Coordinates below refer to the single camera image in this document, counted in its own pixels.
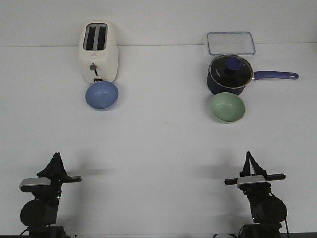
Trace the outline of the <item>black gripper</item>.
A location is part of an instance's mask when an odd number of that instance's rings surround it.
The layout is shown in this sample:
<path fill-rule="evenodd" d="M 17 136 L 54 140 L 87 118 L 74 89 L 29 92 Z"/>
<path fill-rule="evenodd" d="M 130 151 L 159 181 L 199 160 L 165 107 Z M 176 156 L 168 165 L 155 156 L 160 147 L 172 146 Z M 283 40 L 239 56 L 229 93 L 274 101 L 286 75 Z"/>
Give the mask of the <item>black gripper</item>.
<path fill-rule="evenodd" d="M 50 162 L 43 170 L 37 173 L 37 176 L 50 179 L 51 187 L 56 191 L 61 191 L 61 187 L 65 183 L 80 183 L 82 181 L 81 176 L 69 176 L 66 173 L 60 152 L 55 152 Z"/>
<path fill-rule="evenodd" d="M 245 194 L 248 196 L 251 194 L 255 196 L 255 193 L 259 194 L 264 194 L 265 196 L 270 193 L 270 186 L 271 184 L 269 183 L 270 181 L 277 181 L 277 180 L 284 180 L 286 179 L 286 174 L 281 173 L 281 174 L 269 174 L 267 175 L 267 172 L 265 169 L 263 169 L 253 158 L 252 154 L 250 151 L 246 152 L 246 158 L 245 158 L 245 163 L 243 166 L 243 169 L 241 171 L 241 176 L 250 176 L 250 165 L 252 165 L 254 175 L 262 175 L 266 179 L 266 183 L 259 183 L 259 184 L 251 184 L 251 185 L 243 185 L 241 187 L 241 191 L 243 191 Z M 226 178 L 224 180 L 224 183 L 226 186 L 229 185 L 236 185 L 237 186 L 237 179 L 238 178 Z"/>

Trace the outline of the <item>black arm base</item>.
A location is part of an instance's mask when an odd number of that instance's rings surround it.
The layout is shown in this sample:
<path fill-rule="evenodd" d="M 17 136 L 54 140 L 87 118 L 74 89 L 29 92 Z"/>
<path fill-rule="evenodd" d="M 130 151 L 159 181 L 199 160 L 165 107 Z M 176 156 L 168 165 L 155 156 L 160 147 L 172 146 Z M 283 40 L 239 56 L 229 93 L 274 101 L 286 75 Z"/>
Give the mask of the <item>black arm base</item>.
<path fill-rule="evenodd" d="M 63 226 L 28 227 L 19 238 L 70 238 Z"/>
<path fill-rule="evenodd" d="M 281 238 L 281 225 L 245 224 L 238 233 L 238 238 Z"/>

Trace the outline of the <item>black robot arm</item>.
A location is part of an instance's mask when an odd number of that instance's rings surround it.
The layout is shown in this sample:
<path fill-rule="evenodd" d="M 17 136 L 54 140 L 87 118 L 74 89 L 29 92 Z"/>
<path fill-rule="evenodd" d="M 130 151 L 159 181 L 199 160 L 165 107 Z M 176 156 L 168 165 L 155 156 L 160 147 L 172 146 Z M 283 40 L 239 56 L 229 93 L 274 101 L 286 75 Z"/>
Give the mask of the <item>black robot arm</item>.
<path fill-rule="evenodd" d="M 226 186 L 235 185 L 247 196 L 254 223 L 276 225 L 287 217 L 287 208 L 282 200 L 272 194 L 271 181 L 284 180 L 286 174 L 268 174 L 246 152 L 245 163 L 238 178 L 226 178 Z"/>
<path fill-rule="evenodd" d="M 25 178 L 19 189 L 31 193 L 34 199 L 27 202 L 20 213 L 21 222 L 30 227 L 47 227 L 57 221 L 62 185 L 79 183 L 80 176 L 69 176 L 64 168 L 62 157 L 56 152 L 46 167 L 34 178 Z"/>

